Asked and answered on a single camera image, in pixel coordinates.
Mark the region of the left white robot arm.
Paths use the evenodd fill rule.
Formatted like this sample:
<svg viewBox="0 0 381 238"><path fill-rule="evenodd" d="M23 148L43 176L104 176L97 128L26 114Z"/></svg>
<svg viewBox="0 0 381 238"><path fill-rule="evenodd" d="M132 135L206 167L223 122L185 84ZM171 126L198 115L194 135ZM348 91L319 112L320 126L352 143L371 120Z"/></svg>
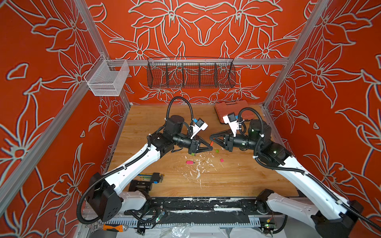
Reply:
<svg viewBox="0 0 381 238"><path fill-rule="evenodd" d="M157 162L167 153L175 152L175 147L185 148L189 154L209 152L213 147L198 136L208 125L202 119L194 119L188 126L188 134L183 134L185 120L179 115L166 119L164 126L148 135L147 143L117 168L101 175L94 174L89 188L80 198L76 216L84 225L97 221L107 222L121 211L141 209L148 197L141 191L133 191L123 195L123 191L131 181L148 166Z"/></svg>

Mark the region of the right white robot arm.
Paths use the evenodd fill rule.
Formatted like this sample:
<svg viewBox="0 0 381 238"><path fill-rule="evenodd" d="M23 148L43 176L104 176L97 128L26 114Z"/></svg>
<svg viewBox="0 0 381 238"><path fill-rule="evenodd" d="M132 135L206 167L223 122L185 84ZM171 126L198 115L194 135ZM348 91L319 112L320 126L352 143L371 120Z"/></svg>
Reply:
<svg viewBox="0 0 381 238"><path fill-rule="evenodd" d="M271 127L266 122L252 120L247 133L239 132L243 124L238 121L228 125L229 130L212 134L210 140L230 152L234 148L253 150L253 158L260 166L288 179L311 202L304 204L265 189L257 196L258 212L273 211L292 217L314 228L322 238L348 238L358 220L381 229L361 214L363 206L359 202L338 195L305 169L287 149L272 141Z"/></svg>

